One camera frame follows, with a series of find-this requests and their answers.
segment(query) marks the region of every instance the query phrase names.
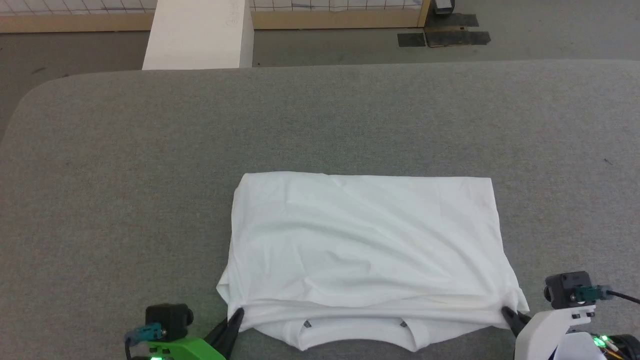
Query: white t-shirt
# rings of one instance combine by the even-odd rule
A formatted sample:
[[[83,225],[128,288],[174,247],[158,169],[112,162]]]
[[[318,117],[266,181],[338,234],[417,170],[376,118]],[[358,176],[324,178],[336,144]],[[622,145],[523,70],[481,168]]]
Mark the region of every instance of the white t-shirt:
[[[416,351],[529,310],[491,179],[245,174],[218,284],[241,331],[300,350],[370,339]]]

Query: wall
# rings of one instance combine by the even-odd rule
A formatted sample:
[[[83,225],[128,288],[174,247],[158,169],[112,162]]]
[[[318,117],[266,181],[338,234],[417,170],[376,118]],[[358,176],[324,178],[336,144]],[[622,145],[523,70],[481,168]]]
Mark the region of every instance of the wall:
[[[420,10],[422,0],[249,0],[252,11]]]
[[[0,16],[154,12],[157,0],[0,0]]]
[[[422,0],[248,0],[248,2],[251,11],[259,12],[420,10],[422,6]],[[0,16],[149,13],[155,11],[156,3],[157,0],[0,0]]]

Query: white robot part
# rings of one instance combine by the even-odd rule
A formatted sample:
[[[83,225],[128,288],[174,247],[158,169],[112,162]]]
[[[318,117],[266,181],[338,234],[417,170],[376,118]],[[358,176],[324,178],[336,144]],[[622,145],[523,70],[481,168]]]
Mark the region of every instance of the white robot part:
[[[547,360],[569,327],[591,322],[595,305],[542,311],[535,314],[516,338],[514,360]]]
[[[574,332],[562,337],[553,360],[606,360],[606,357],[593,343],[590,333]]]

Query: gray carpet floor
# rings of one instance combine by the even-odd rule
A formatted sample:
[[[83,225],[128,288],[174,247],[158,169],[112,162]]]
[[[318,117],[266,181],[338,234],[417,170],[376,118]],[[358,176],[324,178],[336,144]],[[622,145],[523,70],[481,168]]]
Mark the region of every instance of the gray carpet floor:
[[[492,41],[485,46],[400,48],[415,29],[257,31],[253,65],[527,59],[640,60],[640,1],[459,0]],[[0,138],[16,104],[33,87],[66,75],[136,70],[148,33],[0,35]]]

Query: gray fabric surface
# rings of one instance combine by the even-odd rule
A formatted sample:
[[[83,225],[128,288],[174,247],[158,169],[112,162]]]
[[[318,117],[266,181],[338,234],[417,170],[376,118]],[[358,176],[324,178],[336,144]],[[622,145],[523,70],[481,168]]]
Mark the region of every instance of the gray fabric surface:
[[[532,311],[547,275],[640,293],[640,63],[537,61],[120,72],[59,79],[0,143],[0,349],[123,358],[158,302],[191,334],[225,315],[233,191],[245,172],[493,179],[504,251]],[[640,336],[640,307],[591,329]],[[245,359],[507,359],[485,329],[415,354],[373,341],[306,352],[255,331]]]

